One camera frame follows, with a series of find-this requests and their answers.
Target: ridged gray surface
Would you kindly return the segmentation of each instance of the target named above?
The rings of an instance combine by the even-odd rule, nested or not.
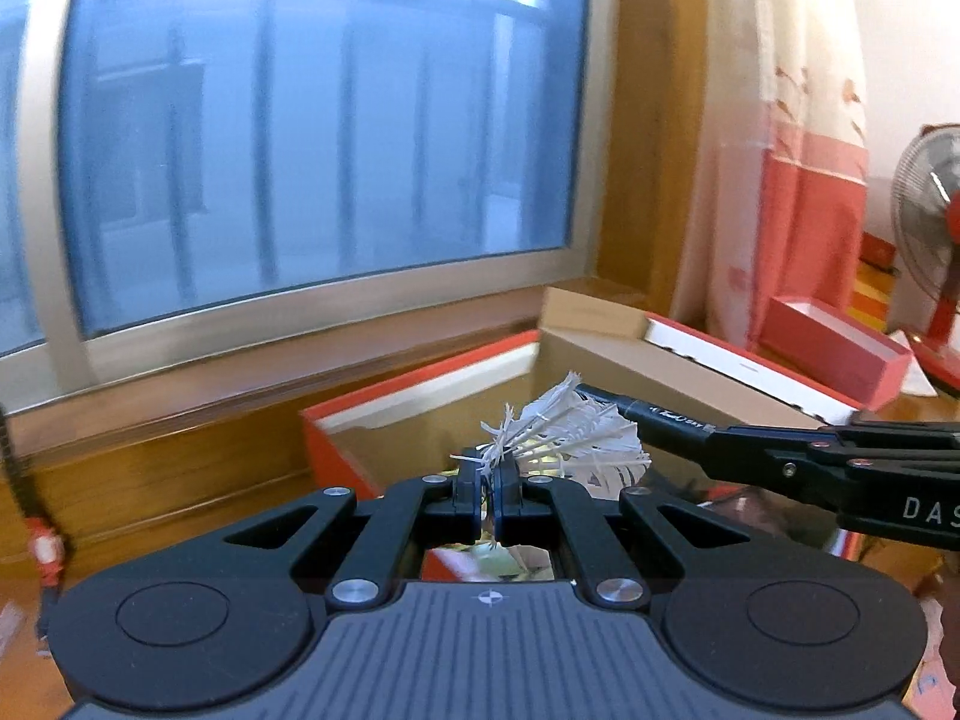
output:
[[[502,598],[484,603],[493,591]],[[70,720],[128,720],[88,704]],[[567,583],[410,584],[330,622],[301,667],[208,720],[761,720],[709,692],[640,616],[588,607]],[[840,715],[906,720],[900,704]]]

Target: triangular cutout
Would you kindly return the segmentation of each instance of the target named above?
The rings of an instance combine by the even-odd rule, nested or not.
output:
[[[659,512],[687,541],[697,549],[716,549],[742,544],[750,538],[728,530],[716,522],[698,517],[694,512],[674,506],[661,506]]]
[[[239,544],[242,547],[256,547],[256,549],[280,549],[290,538],[302,528],[317,510],[316,506],[301,506],[292,509],[279,517],[268,519],[247,528],[246,531],[227,536],[224,541],[229,544]]]

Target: white wall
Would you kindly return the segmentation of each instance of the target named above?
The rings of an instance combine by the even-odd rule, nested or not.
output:
[[[899,156],[924,124],[960,122],[960,0],[856,0],[856,11],[870,149],[864,226],[892,241],[890,182]],[[931,310],[904,276],[891,319],[925,326]]]

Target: circular cover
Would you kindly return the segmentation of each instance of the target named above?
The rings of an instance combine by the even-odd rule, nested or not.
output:
[[[915,138],[896,166],[891,191],[896,248],[930,298],[947,278],[953,240],[947,207],[960,193],[960,127]]]
[[[664,632],[695,674],[750,703],[791,712],[870,704],[904,687],[926,645],[917,602],[877,579],[684,580]]]
[[[50,647],[75,697],[182,712],[274,678],[311,631],[306,600],[288,579],[101,575],[64,595]]]

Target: red fan stand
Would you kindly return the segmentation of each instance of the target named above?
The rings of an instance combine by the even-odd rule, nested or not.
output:
[[[926,335],[908,330],[906,336],[923,371],[935,379],[941,389],[960,396],[960,354],[949,345],[960,300],[960,194],[954,194],[947,205],[947,229],[953,240],[953,255],[930,327]]]

